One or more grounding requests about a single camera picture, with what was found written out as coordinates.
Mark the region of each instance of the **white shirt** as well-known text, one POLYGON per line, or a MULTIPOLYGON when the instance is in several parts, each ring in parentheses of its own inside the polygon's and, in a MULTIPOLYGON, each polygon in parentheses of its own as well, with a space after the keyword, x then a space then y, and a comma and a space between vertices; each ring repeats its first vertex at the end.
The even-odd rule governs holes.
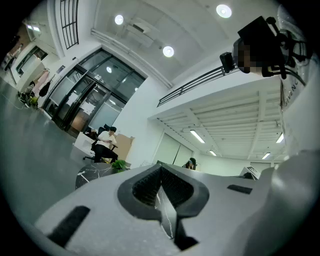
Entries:
POLYGON ((113 135, 109 136, 109 132, 108 131, 103 131, 100 133, 100 135, 98 136, 98 141, 96 142, 96 144, 98 145, 102 145, 105 146, 106 148, 109 148, 110 143, 104 142, 104 141, 112 141, 111 144, 114 145, 116 144, 116 139, 113 135))

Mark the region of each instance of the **glass wall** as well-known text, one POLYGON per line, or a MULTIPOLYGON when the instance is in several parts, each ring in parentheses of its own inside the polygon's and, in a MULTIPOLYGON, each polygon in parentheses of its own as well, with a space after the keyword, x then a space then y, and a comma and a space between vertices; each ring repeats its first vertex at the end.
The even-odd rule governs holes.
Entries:
POLYGON ((69 93, 69 91, 75 86, 76 82, 84 75, 80 70, 73 70, 58 84, 56 89, 47 99, 44 110, 51 116, 56 113, 59 104, 63 98, 69 93))
POLYGON ((43 109, 58 126, 77 137, 88 127, 112 126, 144 80, 127 64, 100 49, 55 86, 43 109))
POLYGON ((104 127, 104 125, 111 127, 124 106, 125 104, 123 102, 110 96, 97 111, 89 127, 92 129, 99 129, 99 127, 104 127))
POLYGON ((18 75, 21 77, 24 74, 30 63, 33 62, 33 59, 38 58, 42 61, 47 55, 48 54, 45 51, 41 50, 38 46, 35 46, 16 67, 18 75))

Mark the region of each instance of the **office chair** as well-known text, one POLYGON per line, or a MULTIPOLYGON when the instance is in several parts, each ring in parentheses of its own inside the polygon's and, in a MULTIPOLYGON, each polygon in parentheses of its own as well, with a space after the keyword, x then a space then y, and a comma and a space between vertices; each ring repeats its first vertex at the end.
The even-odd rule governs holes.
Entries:
MULTIPOLYGON (((99 136, 102 132, 104 132, 104 131, 107 131, 107 132, 108 132, 109 129, 107 129, 107 128, 110 129, 110 127, 107 126, 106 124, 104 125, 104 127, 99 127, 99 129, 98 129, 98 136, 99 136)), ((92 151, 94 151, 94 150, 93 150, 93 147, 97 144, 97 141, 98 141, 98 139, 96 139, 95 142, 92 143, 92 145, 91 145, 91 150, 92 150, 92 151)), ((113 145, 111 151, 114 151, 114 148, 118 148, 118 146, 117 146, 117 145, 113 145)), ((95 157, 94 157, 94 156, 84 156, 82 159, 85 160, 86 158, 91 159, 91 160, 95 160, 95 157)))

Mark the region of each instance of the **black slot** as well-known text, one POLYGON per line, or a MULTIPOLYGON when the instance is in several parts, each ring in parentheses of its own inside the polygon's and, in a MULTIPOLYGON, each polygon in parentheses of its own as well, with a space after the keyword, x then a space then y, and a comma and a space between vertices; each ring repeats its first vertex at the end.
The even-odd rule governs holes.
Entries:
POLYGON ((229 185, 227 187, 227 189, 230 189, 230 190, 233 190, 233 191, 237 191, 237 192, 240 192, 240 193, 244 193, 244 194, 247 194, 249 195, 252 191, 252 188, 250 187, 245 187, 245 186, 239 186, 239 185, 229 185))
POLYGON ((85 206, 75 207, 59 224, 48 238, 61 247, 65 247, 70 238, 84 221, 90 209, 85 206))

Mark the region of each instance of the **white ceiling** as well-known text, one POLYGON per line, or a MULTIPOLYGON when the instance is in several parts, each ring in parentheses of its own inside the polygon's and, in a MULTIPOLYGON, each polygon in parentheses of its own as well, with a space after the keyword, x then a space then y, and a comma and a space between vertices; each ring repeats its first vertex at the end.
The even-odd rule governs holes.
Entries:
POLYGON ((95 29, 113 37, 136 52, 169 81, 202 59, 232 45, 237 32, 263 15, 277 16, 278 4, 272 0, 227 0, 230 18, 216 12, 220 0, 101 0, 95 29), (124 17, 123 25, 115 16, 124 17), (145 46, 129 35, 128 25, 142 19, 151 31, 145 35, 152 44, 145 46), (174 56, 167 58, 161 47, 170 45, 174 56))
POLYGON ((199 99, 193 107, 159 120, 203 154, 211 155, 211 149, 224 158, 261 161, 270 152, 266 161, 281 162, 286 154, 284 140, 276 143, 282 132, 280 80, 277 79, 270 79, 267 86, 266 81, 257 81, 257 86, 242 92, 232 88, 218 99, 206 102, 199 99), (263 87, 258 86, 259 83, 264 83, 263 87), (200 143, 190 129, 196 130, 205 144, 200 143))

